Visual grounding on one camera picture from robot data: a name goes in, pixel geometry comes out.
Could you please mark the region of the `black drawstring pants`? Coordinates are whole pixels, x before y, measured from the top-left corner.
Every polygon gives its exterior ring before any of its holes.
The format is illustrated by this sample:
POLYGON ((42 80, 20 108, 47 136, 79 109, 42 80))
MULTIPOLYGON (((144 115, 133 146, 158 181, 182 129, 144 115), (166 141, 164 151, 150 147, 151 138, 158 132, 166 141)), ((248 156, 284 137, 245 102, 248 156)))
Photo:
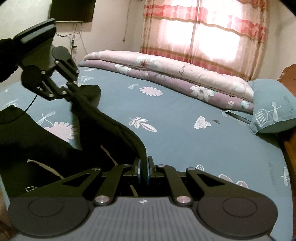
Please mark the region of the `black drawstring pants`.
POLYGON ((78 148, 39 126, 15 106, 1 111, 1 179, 9 198, 91 168, 138 164, 147 179, 147 152, 129 128, 98 110, 97 85, 70 87, 71 111, 78 120, 78 148))

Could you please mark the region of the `teal patterned bed sheet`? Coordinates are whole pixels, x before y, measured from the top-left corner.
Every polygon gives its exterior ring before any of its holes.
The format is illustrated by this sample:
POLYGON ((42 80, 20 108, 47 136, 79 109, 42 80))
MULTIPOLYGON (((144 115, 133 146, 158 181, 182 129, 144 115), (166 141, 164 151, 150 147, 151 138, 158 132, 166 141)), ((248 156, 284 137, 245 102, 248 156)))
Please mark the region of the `teal patterned bed sheet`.
POLYGON ((78 83, 101 88, 99 110, 135 132, 156 164, 196 167, 271 198, 278 209, 272 236, 292 238, 290 177, 277 136, 254 135, 218 108, 120 73, 82 67, 78 83))

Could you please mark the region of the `pink purple folded quilt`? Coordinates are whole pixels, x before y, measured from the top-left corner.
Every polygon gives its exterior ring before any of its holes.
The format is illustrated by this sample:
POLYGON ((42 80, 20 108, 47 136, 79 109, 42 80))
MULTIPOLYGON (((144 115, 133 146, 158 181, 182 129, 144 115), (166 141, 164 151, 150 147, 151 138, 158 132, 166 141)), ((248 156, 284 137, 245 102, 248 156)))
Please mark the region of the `pink purple folded quilt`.
POLYGON ((93 67, 147 80, 222 109, 253 112, 253 90, 240 77, 182 61, 128 51, 98 51, 80 67, 93 67))

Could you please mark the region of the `teal pillow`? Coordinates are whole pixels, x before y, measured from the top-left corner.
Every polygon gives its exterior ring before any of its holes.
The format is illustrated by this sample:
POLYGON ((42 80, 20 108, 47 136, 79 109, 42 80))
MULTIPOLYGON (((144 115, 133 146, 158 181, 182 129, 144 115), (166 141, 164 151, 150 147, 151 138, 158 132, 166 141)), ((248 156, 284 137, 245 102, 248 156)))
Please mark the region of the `teal pillow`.
POLYGON ((253 113, 226 110, 222 112, 223 116, 248 124, 255 135, 284 132, 295 126, 294 121, 288 121, 285 97, 291 93, 283 84, 273 79, 256 79, 248 82, 248 85, 254 91, 253 113))

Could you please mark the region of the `wooden headboard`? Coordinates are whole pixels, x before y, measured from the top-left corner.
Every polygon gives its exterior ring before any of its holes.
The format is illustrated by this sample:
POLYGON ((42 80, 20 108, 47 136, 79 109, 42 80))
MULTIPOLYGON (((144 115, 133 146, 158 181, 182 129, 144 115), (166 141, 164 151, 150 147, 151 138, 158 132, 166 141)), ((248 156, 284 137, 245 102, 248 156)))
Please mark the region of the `wooden headboard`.
MULTIPOLYGON (((289 122, 295 122, 295 64, 284 68, 280 78, 278 79, 288 91, 291 93, 288 97, 285 97, 287 102, 287 111, 289 116, 289 122)), ((286 134, 284 134, 284 146, 289 157, 290 171, 295 174, 295 126, 290 128, 286 134)))

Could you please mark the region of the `pink striped curtain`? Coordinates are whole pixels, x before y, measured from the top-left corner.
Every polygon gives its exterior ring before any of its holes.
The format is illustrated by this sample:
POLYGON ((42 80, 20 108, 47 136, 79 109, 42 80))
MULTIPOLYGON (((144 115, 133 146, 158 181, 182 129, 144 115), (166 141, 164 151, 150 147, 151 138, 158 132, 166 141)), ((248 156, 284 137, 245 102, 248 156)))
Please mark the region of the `pink striped curtain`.
POLYGON ((146 1, 142 53, 249 81, 268 36, 268 1, 146 1))

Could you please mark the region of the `wall mounted television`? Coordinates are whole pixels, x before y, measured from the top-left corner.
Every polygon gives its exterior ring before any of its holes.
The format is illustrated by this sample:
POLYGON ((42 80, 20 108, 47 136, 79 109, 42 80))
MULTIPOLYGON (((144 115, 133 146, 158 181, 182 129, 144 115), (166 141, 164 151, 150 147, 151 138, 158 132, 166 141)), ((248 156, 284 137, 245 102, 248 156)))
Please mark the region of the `wall mounted television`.
POLYGON ((56 22, 91 23, 96 0, 53 0, 49 18, 56 22))

